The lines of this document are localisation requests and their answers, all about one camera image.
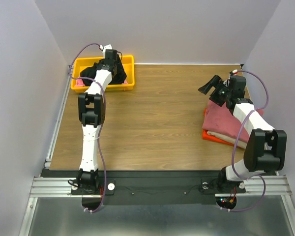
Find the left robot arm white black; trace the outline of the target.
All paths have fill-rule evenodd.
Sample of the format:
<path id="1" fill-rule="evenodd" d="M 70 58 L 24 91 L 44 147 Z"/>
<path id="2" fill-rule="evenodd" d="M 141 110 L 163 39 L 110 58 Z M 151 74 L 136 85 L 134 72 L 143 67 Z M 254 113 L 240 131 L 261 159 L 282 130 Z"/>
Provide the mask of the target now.
<path id="1" fill-rule="evenodd" d="M 107 45 L 102 49 L 103 59 L 95 65 L 95 73 L 82 80 L 90 80 L 89 88 L 78 95 L 78 116 L 82 124 L 82 160 L 76 179 L 69 180 L 73 191 L 83 190 L 90 194 L 102 190 L 98 180 L 97 150 L 100 132 L 106 113 L 105 89 L 108 85 L 121 85 L 126 80 L 118 50 Z"/>

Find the black t shirt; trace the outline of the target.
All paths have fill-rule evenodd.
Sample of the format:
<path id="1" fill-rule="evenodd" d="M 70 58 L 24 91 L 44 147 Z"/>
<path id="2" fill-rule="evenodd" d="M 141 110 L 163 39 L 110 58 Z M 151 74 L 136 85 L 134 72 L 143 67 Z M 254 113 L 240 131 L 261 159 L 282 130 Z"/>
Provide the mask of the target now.
<path id="1" fill-rule="evenodd" d="M 96 76 L 96 72 L 97 72 L 97 64 L 98 64 L 99 62 L 95 62 L 95 63 L 93 64 L 93 66 L 91 66 L 91 67 L 87 67 L 86 69 L 82 70 L 81 73 L 80 73 L 80 77 L 88 77 L 88 78 L 92 78 L 92 79 L 94 79 L 95 76 Z M 117 82 L 116 82 L 116 76 L 114 76 L 114 77 L 112 78 L 112 81 L 109 83 L 109 85 L 119 85 L 119 84 L 123 84 L 123 83 L 117 83 Z"/>

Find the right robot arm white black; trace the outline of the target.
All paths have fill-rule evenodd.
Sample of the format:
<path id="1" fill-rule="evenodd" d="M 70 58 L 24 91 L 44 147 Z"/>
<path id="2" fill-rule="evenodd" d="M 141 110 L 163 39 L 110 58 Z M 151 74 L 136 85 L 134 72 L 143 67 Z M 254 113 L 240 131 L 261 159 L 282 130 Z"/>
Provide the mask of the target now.
<path id="1" fill-rule="evenodd" d="M 243 158 L 232 161 L 231 165 L 219 172 L 216 189 L 227 192 L 260 173 L 280 171 L 285 164 L 287 133 L 268 124 L 257 112 L 253 102 L 245 98 L 246 78 L 238 71 L 230 72 L 227 80 L 214 75 L 198 91 L 207 94 L 218 106 L 225 105 L 230 113 L 241 123 L 240 131 L 246 130 L 249 139 Z"/>

